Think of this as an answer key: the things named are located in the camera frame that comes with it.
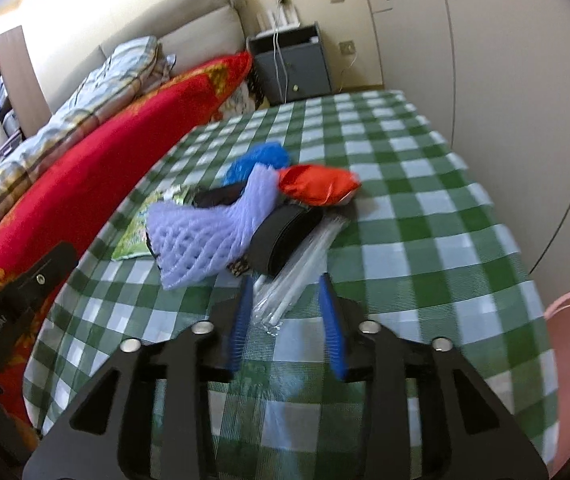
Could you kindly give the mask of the clear plastic tube package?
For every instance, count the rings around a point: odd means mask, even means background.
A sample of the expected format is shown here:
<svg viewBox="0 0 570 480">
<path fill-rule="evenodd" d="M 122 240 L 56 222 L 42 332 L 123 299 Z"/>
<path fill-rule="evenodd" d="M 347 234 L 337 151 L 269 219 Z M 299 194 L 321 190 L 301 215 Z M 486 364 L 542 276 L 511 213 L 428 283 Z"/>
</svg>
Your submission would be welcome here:
<svg viewBox="0 0 570 480">
<path fill-rule="evenodd" d="M 275 278 L 257 279 L 253 285 L 253 324 L 271 335 L 279 331 L 282 318 L 305 288 L 326 271 L 328 249 L 348 223 L 343 214 L 328 214 L 288 257 Z"/>
</svg>

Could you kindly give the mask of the green panda snack packet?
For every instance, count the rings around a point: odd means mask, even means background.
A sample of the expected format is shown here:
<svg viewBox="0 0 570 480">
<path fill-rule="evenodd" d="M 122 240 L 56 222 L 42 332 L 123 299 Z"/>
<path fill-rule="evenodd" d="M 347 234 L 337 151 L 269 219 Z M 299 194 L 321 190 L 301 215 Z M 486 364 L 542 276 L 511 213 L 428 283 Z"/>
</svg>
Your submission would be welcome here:
<svg viewBox="0 0 570 480">
<path fill-rule="evenodd" d="M 174 202 L 191 205 L 198 191 L 195 185 L 171 185 L 149 194 L 126 227 L 125 233 L 112 253 L 114 261 L 122 261 L 151 255 L 147 247 L 146 218 L 151 205 L 159 202 Z"/>
</svg>

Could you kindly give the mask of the purple foam net sleeve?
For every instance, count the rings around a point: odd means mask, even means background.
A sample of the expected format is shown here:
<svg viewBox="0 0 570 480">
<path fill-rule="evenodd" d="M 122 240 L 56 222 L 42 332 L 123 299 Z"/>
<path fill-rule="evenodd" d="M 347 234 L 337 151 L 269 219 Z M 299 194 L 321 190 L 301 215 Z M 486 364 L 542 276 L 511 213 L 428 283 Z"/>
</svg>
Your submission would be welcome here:
<svg viewBox="0 0 570 480">
<path fill-rule="evenodd" d="M 275 169 L 258 164 L 251 170 L 242 196 L 229 206 L 151 205 L 145 228 L 161 286 L 192 285 L 241 258 L 279 200 L 277 182 Z"/>
</svg>

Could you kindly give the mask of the red snack bag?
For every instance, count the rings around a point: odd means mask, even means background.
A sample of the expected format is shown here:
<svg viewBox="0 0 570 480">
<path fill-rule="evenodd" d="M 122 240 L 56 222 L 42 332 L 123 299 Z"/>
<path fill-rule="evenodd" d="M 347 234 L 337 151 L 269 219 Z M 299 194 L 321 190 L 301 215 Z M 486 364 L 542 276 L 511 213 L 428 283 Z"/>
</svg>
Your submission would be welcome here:
<svg viewBox="0 0 570 480">
<path fill-rule="evenodd" d="M 295 165 L 280 169 L 279 192 L 312 207 L 347 204 L 361 182 L 353 172 L 321 165 Z"/>
</svg>

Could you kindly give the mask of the blue plastic bag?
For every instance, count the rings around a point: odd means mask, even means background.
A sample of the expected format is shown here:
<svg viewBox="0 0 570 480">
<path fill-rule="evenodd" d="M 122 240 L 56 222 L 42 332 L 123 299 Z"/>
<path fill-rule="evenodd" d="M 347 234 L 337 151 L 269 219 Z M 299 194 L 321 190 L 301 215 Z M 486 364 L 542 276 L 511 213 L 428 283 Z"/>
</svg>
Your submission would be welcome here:
<svg viewBox="0 0 570 480">
<path fill-rule="evenodd" d="M 223 184 L 231 185 L 246 181 L 257 164 L 273 169 L 284 169 L 291 166 L 291 156 L 283 145 L 277 142 L 256 145 L 232 162 L 224 175 Z"/>
</svg>

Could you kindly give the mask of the brown camouflage cloth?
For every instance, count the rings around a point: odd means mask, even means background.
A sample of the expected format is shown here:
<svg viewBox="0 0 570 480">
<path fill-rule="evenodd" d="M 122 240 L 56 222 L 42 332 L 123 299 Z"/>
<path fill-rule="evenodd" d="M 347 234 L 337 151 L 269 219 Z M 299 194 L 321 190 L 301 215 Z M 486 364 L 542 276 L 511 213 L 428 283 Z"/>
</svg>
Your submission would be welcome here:
<svg viewBox="0 0 570 480">
<path fill-rule="evenodd" d="M 239 257 L 227 265 L 227 270 L 234 276 L 241 276 L 250 270 L 250 265 L 245 256 Z"/>
</svg>

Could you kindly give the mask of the red floral blanket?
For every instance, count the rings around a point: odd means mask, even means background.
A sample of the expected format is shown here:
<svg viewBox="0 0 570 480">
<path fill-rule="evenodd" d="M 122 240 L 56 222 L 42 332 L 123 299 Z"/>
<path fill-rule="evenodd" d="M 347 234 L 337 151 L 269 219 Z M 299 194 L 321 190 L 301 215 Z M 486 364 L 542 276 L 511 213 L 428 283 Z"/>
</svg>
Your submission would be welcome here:
<svg viewBox="0 0 570 480">
<path fill-rule="evenodd" d="M 151 166 L 217 116 L 253 66 L 247 51 L 221 56 L 135 100 L 46 169 L 0 222 L 0 295 L 58 244 L 81 256 Z M 30 309 L 0 301 L 0 413 L 27 422 L 23 372 L 63 280 Z"/>
</svg>

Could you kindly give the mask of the blue plaid folded quilt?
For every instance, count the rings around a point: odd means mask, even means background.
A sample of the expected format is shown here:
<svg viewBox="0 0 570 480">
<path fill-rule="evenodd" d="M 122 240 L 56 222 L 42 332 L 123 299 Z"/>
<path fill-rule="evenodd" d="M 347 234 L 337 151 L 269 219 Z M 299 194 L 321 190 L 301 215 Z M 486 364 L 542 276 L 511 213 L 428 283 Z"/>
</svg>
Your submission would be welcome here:
<svg viewBox="0 0 570 480">
<path fill-rule="evenodd" d="M 54 162 L 134 100 L 170 79 L 177 55 L 154 36 L 119 44 L 38 130 L 0 161 L 0 222 Z"/>
</svg>

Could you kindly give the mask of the floral bed sheet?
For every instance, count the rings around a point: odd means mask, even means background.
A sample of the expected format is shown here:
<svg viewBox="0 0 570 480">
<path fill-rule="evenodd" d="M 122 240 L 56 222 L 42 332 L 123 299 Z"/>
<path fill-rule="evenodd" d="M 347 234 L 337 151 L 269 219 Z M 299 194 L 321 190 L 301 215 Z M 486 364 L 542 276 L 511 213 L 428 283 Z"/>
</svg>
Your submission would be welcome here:
<svg viewBox="0 0 570 480">
<path fill-rule="evenodd" d="M 210 119 L 221 122 L 239 115 L 255 112 L 265 99 L 262 82 L 256 72 L 251 70 L 243 82 L 219 106 Z"/>
</svg>

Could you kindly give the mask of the white wardrobe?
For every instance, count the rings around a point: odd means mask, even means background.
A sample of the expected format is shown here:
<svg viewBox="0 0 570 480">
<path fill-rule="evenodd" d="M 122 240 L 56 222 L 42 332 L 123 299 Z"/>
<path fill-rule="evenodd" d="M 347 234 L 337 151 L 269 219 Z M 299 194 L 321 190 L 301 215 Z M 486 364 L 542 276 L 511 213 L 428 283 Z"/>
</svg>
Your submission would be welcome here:
<svg viewBox="0 0 570 480">
<path fill-rule="evenodd" d="M 570 292 L 570 0 L 369 0 L 383 81 L 463 157 L 545 302 Z"/>
</svg>

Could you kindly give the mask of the beige upholstered headboard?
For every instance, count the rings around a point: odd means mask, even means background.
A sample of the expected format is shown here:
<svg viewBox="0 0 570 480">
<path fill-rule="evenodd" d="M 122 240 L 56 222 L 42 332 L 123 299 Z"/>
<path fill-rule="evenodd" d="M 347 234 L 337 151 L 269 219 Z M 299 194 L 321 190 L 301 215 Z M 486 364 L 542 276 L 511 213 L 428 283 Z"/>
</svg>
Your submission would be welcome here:
<svg viewBox="0 0 570 480">
<path fill-rule="evenodd" d="M 44 92 L 46 103 L 52 112 L 57 110 L 91 70 L 131 39 L 156 37 L 163 53 L 177 57 L 171 74 L 179 75 L 213 58 L 243 51 L 246 37 L 256 29 L 248 0 L 160 1 L 107 39 L 92 44 L 82 60 L 66 60 L 55 88 Z"/>
</svg>

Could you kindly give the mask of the grey bedside cabinet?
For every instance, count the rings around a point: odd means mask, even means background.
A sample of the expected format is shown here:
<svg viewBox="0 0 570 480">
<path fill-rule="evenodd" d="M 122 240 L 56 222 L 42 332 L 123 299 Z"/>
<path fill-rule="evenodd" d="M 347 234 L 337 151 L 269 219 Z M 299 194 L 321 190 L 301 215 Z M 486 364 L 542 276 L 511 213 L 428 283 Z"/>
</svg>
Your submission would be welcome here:
<svg viewBox="0 0 570 480">
<path fill-rule="evenodd" d="M 333 92 L 319 24 L 249 37 L 246 46 L 272 106 Z"/>
</svg>

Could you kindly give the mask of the white wifi router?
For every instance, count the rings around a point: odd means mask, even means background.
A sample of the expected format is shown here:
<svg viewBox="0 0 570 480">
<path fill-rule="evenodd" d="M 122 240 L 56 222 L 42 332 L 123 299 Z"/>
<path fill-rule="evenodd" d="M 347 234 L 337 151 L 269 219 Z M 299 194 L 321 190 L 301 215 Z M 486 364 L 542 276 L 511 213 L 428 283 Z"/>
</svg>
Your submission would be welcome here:
<svg viewBox="0 0 570 480">
<path fill-rule="evenodd" d="M 298 28 L 301 21 L 296 7 L 292 3 L 278 3 L 273 10 L 265 10 L 257 14 L 260 32 L 258 37 L 268 36 L 275 32 L 288 32 Z"/>
</svg>

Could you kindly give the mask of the lower wall socket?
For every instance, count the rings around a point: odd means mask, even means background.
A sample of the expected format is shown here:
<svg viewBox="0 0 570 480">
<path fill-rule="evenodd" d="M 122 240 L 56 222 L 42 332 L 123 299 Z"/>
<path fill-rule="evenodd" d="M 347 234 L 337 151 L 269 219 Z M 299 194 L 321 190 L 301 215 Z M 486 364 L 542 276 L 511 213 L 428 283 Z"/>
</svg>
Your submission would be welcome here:
<svg viewBox="0 0 570 480">
<path fill-rule="evenodd" d="M 355 50 L 355 42 L 353 40 L 341 41 L 338 46 L 340 54 L 343 56 L 351 56 L 357 53 L 357 50 Z"/>
</svg>

